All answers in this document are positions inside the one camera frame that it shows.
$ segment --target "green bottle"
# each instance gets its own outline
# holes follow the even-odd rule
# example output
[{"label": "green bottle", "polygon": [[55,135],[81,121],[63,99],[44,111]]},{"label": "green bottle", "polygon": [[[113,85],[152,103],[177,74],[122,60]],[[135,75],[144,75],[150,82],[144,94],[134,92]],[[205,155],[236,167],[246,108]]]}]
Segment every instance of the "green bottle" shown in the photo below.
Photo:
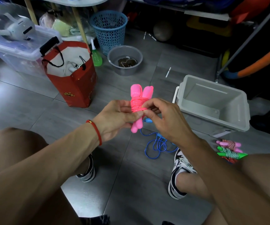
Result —
[{"label": "green bottle", "polygon": [[93,44],[93,39],[91,39],[91,45],[92,45],[92,60],[94,66],[101,66],[103,63],[102,57],[100,56],[99,52],[95,49],[95,46]]}]

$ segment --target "shoe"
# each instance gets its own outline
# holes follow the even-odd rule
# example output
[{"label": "shoe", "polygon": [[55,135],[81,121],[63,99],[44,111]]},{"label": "shoe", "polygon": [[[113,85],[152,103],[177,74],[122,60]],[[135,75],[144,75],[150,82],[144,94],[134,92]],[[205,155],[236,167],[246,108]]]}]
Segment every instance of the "shoe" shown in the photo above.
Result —
[{"label": "shoe", "polygon": [[89,167],[88,167],[88,170],[86,171],[85,174],[79,174],[79,175],[77,175],[77,177],[80,178],[80,180],[83,181],[83,182],[90,182],[95,177],[95,169],[94,169],[94,166],[93,166],[92,155],[90,154],[88,156],[88,158],[89,158]]},{"label": "shoe", "polygon": [[187,158],[183,155],[181,149],[178,148],[175,153],[175,165],[173,167],[171,180],[168,184],[168,194],[175,200],[179,200],[187,194],[180,192],[176,187],[176,177],[181,172],[197,173]]}]

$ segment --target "white plastic container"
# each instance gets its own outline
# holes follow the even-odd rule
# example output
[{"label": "white plastic container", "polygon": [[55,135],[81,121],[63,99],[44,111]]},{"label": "white plastic container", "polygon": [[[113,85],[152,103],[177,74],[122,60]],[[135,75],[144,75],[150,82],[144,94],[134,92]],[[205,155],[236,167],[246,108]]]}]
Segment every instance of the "white plastic container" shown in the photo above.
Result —
[{"label": "white plastic container", "polygon": [[250,128],[246,93],[236,88],[187,75],[175,100],[190,127],[210,136]]},{"label": "white plastic container", "polygon": [[30,40],[8,41],[0,36],[0,58],[18,72],[45,77],[41,63],[40,48],[51,38],[57,37],[62,43],[58,31],[36,25],[36,31],[30,35]]}]

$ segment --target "brown ball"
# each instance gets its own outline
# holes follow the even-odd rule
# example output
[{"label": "brown ball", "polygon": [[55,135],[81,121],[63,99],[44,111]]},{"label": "brown ball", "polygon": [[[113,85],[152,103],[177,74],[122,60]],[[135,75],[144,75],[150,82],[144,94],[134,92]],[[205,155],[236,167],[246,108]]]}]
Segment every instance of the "brown ball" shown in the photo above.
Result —
[{"label": "brown ball", "polygon": [[173,26],[168,20],[160,20],[154,26],[154,36],[157,40],[164,42],[173,36]]}]

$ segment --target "blue laundry basket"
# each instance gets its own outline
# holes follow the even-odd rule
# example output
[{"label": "blue laundry basket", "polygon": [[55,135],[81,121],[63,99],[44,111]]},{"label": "blue laundry basket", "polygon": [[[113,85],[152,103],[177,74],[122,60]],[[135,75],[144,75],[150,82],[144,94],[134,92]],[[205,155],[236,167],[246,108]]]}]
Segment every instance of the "blue laundry basket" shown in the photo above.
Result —
[{"label": "blue laundry basket", "polygon": [[106,10],[92,15],[89,23],[94,28],[104,55],[107,56],[113,47],[124,44],[127,22],[127,16],[117,11]]}]

